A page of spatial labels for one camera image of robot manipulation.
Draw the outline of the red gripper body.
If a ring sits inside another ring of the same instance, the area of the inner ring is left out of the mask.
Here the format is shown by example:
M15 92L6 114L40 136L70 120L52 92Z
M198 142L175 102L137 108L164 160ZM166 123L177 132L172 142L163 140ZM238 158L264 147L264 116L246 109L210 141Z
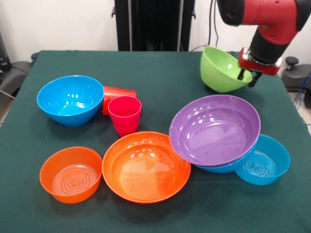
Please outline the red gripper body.
M246 47L242 48L238 57L238 65L241 69L257 71L265 75L276 75L281 68L282 63L282 57L278 58L275 63L269 65L258 62L251 57L250 49Z

